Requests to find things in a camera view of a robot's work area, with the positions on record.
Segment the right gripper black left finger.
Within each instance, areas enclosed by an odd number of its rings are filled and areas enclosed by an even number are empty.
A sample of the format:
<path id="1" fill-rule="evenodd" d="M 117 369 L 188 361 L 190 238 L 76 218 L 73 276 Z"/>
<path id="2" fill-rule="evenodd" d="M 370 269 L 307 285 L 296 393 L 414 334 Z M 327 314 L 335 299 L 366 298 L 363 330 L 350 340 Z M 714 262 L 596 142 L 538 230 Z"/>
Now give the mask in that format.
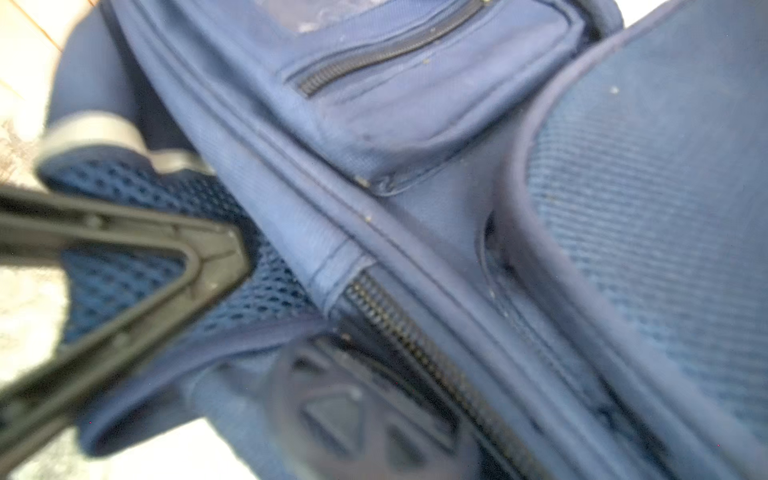
<path id="1" fill-rule="evenodd" d="M 75 247 L 177 257 L 183 273 L 1 391 L 1 468 L 11 471 L 95 395 L 147 362 L 247 277 L 239 230 L 104 201 L 1 188 L 1 262 L 42 266 Z"/>

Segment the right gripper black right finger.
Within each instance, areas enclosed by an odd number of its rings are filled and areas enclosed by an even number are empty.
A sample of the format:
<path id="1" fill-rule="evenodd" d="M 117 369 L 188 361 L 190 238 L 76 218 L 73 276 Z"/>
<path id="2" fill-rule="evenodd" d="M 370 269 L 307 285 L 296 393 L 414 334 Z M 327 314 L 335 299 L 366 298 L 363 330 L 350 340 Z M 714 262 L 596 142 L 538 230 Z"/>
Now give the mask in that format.
<path id="1" fill-rule="evenodd" d="M 467 420 L 408 371 L 331 335 L 281 350 L 266 410 L 300 479 L 481 476 L 481 448 Z"/>

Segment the navy blue backpack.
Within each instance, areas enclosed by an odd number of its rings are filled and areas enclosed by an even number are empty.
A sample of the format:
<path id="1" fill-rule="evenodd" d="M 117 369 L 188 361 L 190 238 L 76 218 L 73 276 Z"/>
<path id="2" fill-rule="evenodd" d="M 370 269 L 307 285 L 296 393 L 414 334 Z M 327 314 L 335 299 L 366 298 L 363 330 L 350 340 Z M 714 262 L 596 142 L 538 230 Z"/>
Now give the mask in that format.
<path id="1" fill-rule="evenodd" d="M 478 479 L 767 475 L 763 1 L 102 1 L 37 173 L 252 262 L 78 413 L 90 456 L 201 418 L 298 479 L 269 377 L 331 335 L 467 420 Z"/>

